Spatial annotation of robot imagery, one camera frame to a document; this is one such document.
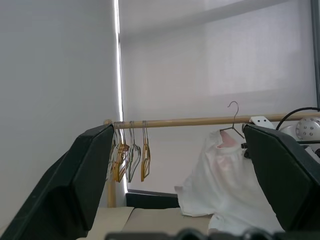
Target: hanger hook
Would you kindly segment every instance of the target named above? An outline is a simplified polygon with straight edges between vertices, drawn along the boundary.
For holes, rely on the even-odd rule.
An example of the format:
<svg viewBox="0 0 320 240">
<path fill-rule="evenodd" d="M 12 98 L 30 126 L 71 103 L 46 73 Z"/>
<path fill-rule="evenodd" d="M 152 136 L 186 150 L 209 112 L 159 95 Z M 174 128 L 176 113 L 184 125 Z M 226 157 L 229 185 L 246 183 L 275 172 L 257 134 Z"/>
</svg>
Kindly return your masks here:
<svg viewBox="0 0 320 240">
<path fill-rule="evenodd" d="M 235 113 L 235 115 L 233 117 L 233 123 L 232 123 L 232 126 L 234 126 L 235 125 L 235 121 L 236 121 L 236 116 L 237 116 L 237 114 L 239 112 L 239 104 L 236 101 L 232 101 L 232 102 L 230 102 L 228 108 L 231 106 L 232 103 L 235 103 L 236 107 L 237 107 L 236 113 Z"/>
</svg>

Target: wooden rod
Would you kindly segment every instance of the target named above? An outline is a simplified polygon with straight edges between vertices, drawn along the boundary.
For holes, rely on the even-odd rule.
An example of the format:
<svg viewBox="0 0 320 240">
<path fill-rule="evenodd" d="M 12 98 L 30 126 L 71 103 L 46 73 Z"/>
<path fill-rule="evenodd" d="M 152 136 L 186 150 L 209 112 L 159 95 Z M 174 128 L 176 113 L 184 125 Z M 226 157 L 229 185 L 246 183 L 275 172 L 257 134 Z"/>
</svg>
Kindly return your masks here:
<svg viewBox="0 0 320 240">
<path fill-rule="evenodd" d="M 270 122 L 279 122 L 286 114 L 270 114 L 270 115 L 259 115 L 265 116 Z M 246 116 L 237 116 L 234 121 L 233 116 L 222 116 L 222 117 L 202 117 L 202 118 L 182 118 L 182 119 L 168 119 L 168 120 L 148 120 L 146 121 L 147 128 L 163 128 L 163 127 L 181 127 L 181 126 L 203 126 L 203 125 L 223 125 L 223 124 L 232 124 L 233 121 L 235 124 L 248 123 L 251 117 L 257 115 L 246 115 Z M 299 121 L 302 118 L 306 117 L 320 117 L 320 112 L 297 112 L 290 117 L 287 121 Z M 111 120 L 105 120 L 104 124 L 111 124 Z M 133 128 L 141 129 L 143 127 L 142 121 L 134 121 Z M 123 125 L 121 124 L 122 129 L 130 128 L 130 122 L 125 121 Z"/>
</svg>

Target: white shirt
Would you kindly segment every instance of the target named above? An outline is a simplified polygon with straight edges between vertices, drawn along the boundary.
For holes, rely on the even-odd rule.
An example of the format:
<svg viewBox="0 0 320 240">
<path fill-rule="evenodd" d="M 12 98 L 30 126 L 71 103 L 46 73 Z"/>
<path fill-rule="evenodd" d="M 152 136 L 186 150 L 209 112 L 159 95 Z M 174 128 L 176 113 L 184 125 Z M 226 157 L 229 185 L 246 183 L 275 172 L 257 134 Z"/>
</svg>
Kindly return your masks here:
<svg viewBox="0 0 320 240">
<path fill-rule="evenodd" d="M 209 229 L 242 234 L 250 227 L 283 231 L 268 203 L 250 159 L 225 131 L 210 133 L 198 163 L 182 185 L 175 186 L 182 214 L 213 214 Z"/>
</svg>

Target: cable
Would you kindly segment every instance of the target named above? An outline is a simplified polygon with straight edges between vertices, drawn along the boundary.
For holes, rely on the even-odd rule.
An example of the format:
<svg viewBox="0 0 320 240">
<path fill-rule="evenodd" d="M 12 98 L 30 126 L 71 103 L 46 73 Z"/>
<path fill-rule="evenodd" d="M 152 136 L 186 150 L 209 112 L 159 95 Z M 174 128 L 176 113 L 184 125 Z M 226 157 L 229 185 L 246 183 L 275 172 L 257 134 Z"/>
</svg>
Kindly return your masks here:
<svg viewBox="0 0 320 240">
<path fill-rule="evenodd" d="M 316 111 L 320 112 L 320 108 L 319 108 L 319 107 L 309 106 L 309 107 L 298 108 L 298 109 L 296 109 L 296 110 L 294 110 L 294 111 L 292 111 L 292 112 L 289 112 L 287 115 L 285 115 L 285 116 L 281 119 L 281 121 L 279 122 L 278 126 L 276 126 L 275 129 L 276 129 L 276 130 L 279 130 L 281 124 L 282 124 L 288 117 L 290 117 L 292 114 L 295 114 L 295 113 L 297 113 L 297 112 L 304 111 L 304 110 L 316 110 Z"/>
</svg>

